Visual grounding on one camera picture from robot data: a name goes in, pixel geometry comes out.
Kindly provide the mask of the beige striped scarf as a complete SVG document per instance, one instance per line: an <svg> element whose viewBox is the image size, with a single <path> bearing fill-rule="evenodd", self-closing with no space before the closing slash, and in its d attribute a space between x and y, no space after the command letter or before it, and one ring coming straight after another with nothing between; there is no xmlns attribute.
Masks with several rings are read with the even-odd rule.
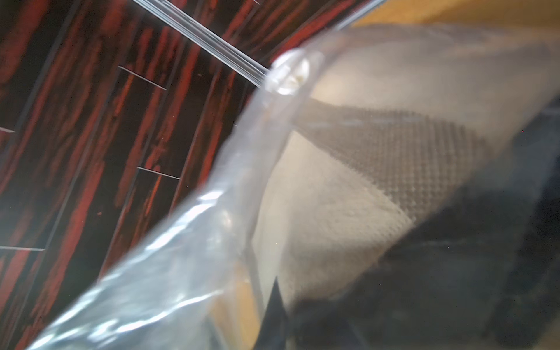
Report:
<svg viewBox="0 0 560 350"><path fill-rule="evenodd" d="M457 122L306 102L252 235L262 302L275 281L287 307L340 292L492 153Z"/></svg>

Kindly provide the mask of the dark blue grey plaid scarf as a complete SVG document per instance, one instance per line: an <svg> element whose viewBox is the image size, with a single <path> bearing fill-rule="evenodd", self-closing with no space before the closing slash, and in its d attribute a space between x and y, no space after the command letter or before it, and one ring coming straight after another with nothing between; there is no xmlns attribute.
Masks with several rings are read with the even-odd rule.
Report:
<svg viewBox="0 0 560 350"><path fill-rule="evenodd" d="M297 349L558 349L559 101L343 294Z"/></svg>

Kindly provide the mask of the clear plastic vacuum bag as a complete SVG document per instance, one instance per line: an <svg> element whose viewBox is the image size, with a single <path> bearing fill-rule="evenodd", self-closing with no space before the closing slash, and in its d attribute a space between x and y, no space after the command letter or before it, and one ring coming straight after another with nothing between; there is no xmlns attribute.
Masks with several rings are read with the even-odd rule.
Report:
<svg viewBox="0 0 560 350"><path fill-rule="evenodd" d="M281 55L205 185L33 349L558 349L559 32Z"/></svg>

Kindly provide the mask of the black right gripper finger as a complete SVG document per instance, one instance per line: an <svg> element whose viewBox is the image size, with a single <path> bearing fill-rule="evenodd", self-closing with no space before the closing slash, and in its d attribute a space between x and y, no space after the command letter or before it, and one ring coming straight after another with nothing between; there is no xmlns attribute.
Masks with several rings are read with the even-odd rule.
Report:
<svg viewBox="0 0 560 350"><path fill-rule="evenodd" d="M287 312L284 309L278 281L275 281L253 349L285 350L286 340Z"/></svg>

